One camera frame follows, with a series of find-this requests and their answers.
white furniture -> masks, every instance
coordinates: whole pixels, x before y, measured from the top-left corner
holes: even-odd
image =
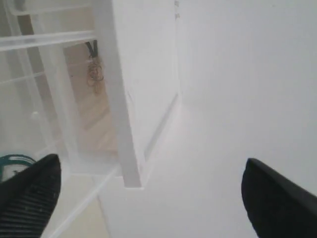
[[[0,1],[0,153],[57,153],[62,162],[43,237],[58,237],[110,176],[146,185],[180,103],[174,8],[171,0]],[[100,93],[87,84],[85,42],[94,39]]]

floor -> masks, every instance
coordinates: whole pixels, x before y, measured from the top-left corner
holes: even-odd
[[[316,3],[180,3],[183,106],[144,190],[103,191],[113,238],[256,238],[240,184],[256,157],[317,194]]]

white cabinet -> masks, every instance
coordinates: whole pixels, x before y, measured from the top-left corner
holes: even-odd
[[[110,176],[145,186],[180,102],[174,14],[171,0],[0,2],[0,153],[57,153],[62,195],[72,179],[94,181],[59,201],[45,237]],[[86,44],[94,40],[100,64]]]

green object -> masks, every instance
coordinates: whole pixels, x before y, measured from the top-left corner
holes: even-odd
[[[36,161],[26,155],[5,155],[0,157],[0,182],[6,181]]]

white floor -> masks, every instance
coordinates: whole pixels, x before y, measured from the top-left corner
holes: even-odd
[[[316,2],[181,1],[184,105],[144,190],[114,178],[113,238],[255,238],[240,184],[256,157],[317,194]]]

